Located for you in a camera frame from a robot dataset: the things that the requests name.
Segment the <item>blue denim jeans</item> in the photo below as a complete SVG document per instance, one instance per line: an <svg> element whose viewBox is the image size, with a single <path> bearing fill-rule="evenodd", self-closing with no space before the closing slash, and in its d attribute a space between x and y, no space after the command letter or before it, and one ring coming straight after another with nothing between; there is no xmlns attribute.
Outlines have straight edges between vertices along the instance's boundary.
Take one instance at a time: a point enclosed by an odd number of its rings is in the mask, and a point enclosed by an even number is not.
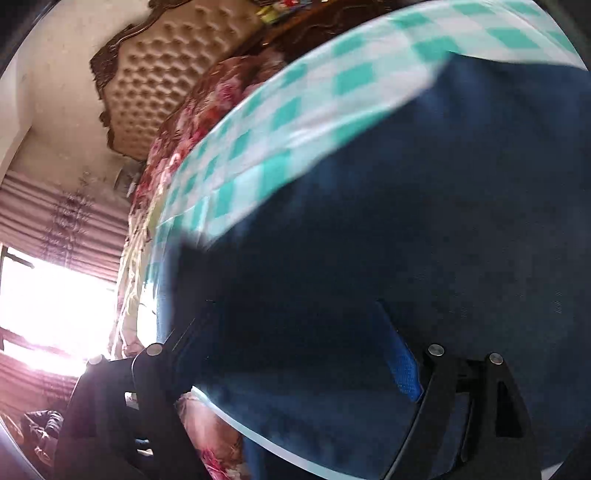
<svg viewBox="0 0 591 480"><path fill-rule="evenodd" d="M169 250L197 388L305 460L377 479L417 398L394 342L501 354L543 467L590 422L590 75L454 55L207 245Z"/></svg>

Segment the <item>red floral bed quilt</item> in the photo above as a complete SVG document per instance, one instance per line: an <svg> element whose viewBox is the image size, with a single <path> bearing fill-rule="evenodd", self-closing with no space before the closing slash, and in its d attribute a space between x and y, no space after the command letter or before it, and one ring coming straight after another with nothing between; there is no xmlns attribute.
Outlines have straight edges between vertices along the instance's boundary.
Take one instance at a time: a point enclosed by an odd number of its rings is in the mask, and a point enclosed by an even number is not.
<svg viewBox="0 0 591 480"><path fill-rule="evenodd" d="M197 81L159 128L132 195L117 279L117 320L109 336L111 357L131 357L143 348L137 333L140 296L172 174L223 117L285 66L283 54L273 48L223 60Z"/></svg>

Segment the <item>green white checkered tablecloth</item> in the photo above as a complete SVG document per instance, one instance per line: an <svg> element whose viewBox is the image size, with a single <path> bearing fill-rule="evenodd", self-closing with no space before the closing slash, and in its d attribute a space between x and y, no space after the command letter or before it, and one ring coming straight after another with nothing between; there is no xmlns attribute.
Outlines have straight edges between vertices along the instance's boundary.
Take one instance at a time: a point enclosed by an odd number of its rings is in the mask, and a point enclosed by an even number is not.
<svg viewBox="0 0 591 480"><path fill-rule="evenodd" d="M264 82L197 144L173 153L145 284L155 285L174 232L222 234L426 88L452 54L582 65L567 35L532 1L428 1L340 35Z"/></svg>

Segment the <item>tufted tan leather headboard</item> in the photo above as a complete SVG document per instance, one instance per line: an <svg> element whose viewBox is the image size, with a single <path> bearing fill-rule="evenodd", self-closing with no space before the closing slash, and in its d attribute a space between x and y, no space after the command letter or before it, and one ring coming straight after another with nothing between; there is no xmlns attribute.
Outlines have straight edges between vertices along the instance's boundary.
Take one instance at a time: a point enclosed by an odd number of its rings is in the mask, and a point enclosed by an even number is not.
<svg viewBox="0 0 591 480"><path fill-rule="evenodd" d="M148 8L144 21L90 60L107 146L136 161L147 159L158 129L197 81L263 29L252 1L150 1Z"/></svg>

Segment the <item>dark wooden nightstand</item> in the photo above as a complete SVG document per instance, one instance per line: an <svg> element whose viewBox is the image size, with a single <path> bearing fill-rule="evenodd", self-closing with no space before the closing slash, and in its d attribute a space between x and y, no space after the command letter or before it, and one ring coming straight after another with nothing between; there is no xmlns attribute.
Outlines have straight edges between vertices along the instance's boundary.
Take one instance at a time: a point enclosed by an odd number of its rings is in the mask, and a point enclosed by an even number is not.
<svg viewBox="0 0 591 480"><path fill-rule="evenodd" d="M291 63L346 31L413 4L416 2L406 0L312 1L279 23L264 27L239 47L235 56L272 49Z"/></svg>

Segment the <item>pink striped curtain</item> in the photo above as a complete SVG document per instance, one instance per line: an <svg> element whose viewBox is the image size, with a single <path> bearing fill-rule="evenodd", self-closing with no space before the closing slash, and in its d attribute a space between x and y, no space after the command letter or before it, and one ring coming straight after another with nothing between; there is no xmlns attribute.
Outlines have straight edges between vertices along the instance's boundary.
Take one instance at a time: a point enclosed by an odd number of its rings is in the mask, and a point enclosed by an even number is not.
<svg viewBox="0 0 591 480"><path fill-rule="evenodd" d="M123 209L9 171L1 182L1 343L34 373L79 376L107 350Z"/></svg>

